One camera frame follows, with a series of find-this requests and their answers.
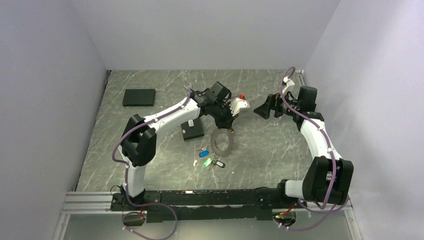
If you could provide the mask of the large grey key ring disc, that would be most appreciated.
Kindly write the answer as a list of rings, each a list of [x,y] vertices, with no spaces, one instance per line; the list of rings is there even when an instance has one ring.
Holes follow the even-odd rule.
[[[214,129],[210,135],[210,148],[219,157],[228,156],[235,148],[234,135],[229,129]]]

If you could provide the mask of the blue key tag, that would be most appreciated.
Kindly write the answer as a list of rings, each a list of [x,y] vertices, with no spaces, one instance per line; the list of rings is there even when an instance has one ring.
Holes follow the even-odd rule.
[[[198,153],[198,156],[200,158],[204,158],[204,157],[208,156],[209,154],[210,154],[209,150],[202,150]]]

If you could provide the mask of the black key tag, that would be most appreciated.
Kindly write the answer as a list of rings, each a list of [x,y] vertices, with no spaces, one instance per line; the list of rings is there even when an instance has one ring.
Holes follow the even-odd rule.
[[[213,162],[213,165],[214,166],[218,166],[219,168],[225,168],[226,167],[225,163],[223,163],[223,162],[221,162],[219,160],[214,161]]]

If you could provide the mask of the green key tag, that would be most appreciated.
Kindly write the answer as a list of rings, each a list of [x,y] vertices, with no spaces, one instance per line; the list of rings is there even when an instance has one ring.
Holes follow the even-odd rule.
[[[203,167],[208,167],[208,166],[210,166],[212,163],[213,163],[213,161],[214,161],[214,159],[213,158],[208,158],[207,160],[205,160],[204,162],[203,162]]]

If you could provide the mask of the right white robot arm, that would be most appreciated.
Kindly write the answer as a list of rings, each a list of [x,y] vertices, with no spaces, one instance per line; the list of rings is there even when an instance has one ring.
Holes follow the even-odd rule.
[[[290,93],[270,94],[254,109],[255,114],[266,120],[271,111],[275,118],[292,117],[312,156],[312,163],[302,180],[282,180],[284,189],[275,194],[276,203],[282,208],[289,207],[295,198],[333,205],[342,205],[348,198],[354,165],[344,160],[331,143],[324,117],[316,111],[317,93],[314,87],[301,86],[297,98]]]

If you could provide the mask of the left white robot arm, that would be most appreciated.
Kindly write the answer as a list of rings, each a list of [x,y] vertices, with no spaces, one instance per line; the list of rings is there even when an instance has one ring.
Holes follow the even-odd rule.
[[[185,88],[187,96],[179,103],[145,117],[133,115],[113,150],[112,159],[115,161],[119,152],[120,163],[125,164],[123,202],[131,210],[139,209],[144,203],[146,166],[155,158],[159,138],[202,116],[211,116],[218,129],[232,131],[240,111],[250,107],[243,96],[232,97],[231,91],[218,81],[203,91],[193,90],[191,84]]]

